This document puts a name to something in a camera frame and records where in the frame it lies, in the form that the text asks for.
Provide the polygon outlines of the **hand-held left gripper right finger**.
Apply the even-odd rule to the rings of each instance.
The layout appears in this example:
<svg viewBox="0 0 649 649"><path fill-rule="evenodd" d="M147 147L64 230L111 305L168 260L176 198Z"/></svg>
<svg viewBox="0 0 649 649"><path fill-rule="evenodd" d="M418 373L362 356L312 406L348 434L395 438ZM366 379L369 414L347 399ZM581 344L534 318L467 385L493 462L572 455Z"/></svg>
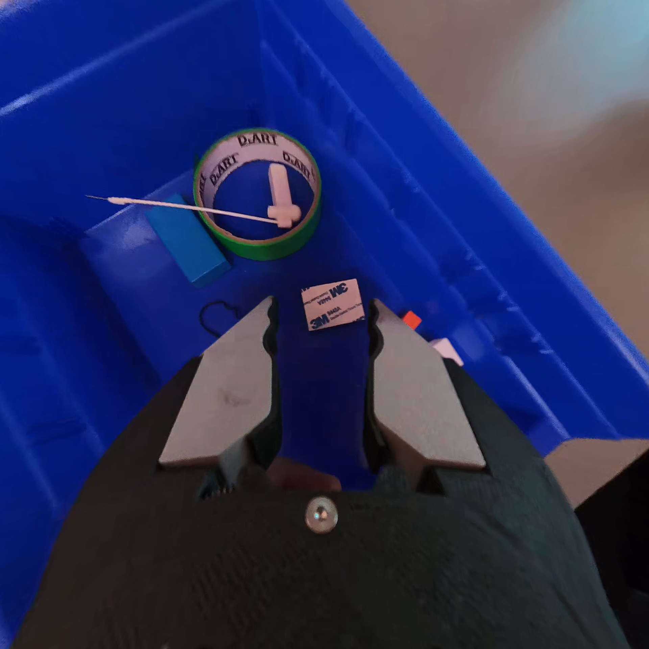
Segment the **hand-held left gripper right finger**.
<svg viewBox="0 0 649 649"><path fill-rule="evenodd" d="M369 303L363 451L369 471L400 468L415 489L430 469L487 468L446 359L381 300Z"/></svg>

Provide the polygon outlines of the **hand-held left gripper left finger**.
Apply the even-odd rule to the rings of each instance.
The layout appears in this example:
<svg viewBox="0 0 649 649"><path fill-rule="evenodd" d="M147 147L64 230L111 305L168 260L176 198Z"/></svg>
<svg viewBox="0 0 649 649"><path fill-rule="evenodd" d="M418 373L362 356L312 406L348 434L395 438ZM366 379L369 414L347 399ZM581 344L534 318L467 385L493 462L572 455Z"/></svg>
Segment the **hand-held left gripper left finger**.
<svg viewBox="0 0 649 649"><path fill-rule="evenodd" d="M162 468L215 468L220 487L249 467L269 468L282 445L278 328L277 300L268 296L202 353Z"/></svg>

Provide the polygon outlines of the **green tape roll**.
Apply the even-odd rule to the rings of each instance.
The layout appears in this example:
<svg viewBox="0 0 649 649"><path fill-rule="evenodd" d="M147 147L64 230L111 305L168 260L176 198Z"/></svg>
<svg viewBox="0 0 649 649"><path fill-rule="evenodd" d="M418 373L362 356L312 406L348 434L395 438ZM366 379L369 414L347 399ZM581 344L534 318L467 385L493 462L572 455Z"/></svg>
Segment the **green tape roll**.
<svg viewBox="0 0 649 649"><path fill-rule="evenodd" d="M254 240L215 224L208 208L230 175L259 161L287 164L310 185L313 200L306 215L286 233ZM203 223L229 251L254 261L273 261L296 253L312 239L320 223L322 179L315 158L295 138L270 128L245 128L225 135L203 154L193 175L193 198Z"/></svg>

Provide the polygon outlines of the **blue plastic bin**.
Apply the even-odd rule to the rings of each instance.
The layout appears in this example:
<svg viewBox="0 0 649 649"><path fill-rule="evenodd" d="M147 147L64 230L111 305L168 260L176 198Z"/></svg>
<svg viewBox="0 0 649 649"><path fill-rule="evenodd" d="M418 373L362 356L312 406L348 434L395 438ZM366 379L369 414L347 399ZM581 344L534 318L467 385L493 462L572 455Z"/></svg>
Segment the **blue plastic bin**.
<svg viewBox="0 0 649 649"><path fill-rule="evenodd" d="M302 143L320 223L195 288L129 197L227 134ZM310 332L301 289L366 319ZM164 469L200 357L273 296L282 445ZM487 468L363 451L372 299L446 359ZM1 7L1 647L630 648L545 456L648 438L648 362L343 1Z"/></svg>

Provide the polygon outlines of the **small white block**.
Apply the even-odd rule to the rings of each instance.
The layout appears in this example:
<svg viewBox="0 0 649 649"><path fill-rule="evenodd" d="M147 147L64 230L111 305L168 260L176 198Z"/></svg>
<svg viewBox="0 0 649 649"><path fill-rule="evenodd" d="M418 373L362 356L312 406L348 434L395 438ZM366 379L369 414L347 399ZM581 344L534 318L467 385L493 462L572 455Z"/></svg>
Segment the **small white block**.
<svg viewBox="0 0 649 649"><path fill-rule="evenodd" d="M453 360L460 367L464 366L462 357L447 337L431 340L430 344L443 358Z"/></svg>

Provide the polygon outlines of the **blue rectangular block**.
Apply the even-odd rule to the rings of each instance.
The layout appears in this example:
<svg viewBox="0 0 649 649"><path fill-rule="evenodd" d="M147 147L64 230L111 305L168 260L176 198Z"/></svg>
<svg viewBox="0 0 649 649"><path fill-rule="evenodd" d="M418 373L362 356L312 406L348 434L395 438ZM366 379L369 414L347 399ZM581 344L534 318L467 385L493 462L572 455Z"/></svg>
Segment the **blue rectangular block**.
<svg viewBox="0 0 649 649"><path fill-rule="evenodd" d="M151 207L146 218L195 288L205 288L231 270L230 262L194 211Z"/></svg>

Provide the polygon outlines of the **white pin tool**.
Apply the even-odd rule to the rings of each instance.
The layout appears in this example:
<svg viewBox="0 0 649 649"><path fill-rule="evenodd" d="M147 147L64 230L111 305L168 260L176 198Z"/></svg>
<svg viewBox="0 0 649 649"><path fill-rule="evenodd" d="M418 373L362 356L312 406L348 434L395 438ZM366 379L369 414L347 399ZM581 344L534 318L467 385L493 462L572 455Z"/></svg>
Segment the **white pin tool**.
<svg viewBox="0 0 649 649"><path fill-rule="evenodd" d="M280 229L291 229L301 220L302 212L300 207L293 203L289 187L288 172L285 166L279 163L271 163L268 171L268 179L271 190L272 205L267 208L266 217L158 200L133 199L129 197L99 197L94 195L86 195L86 198L105 201L120 207L138 205L199 211L209 215L222 215L247 221L275 224Z"/></svg>

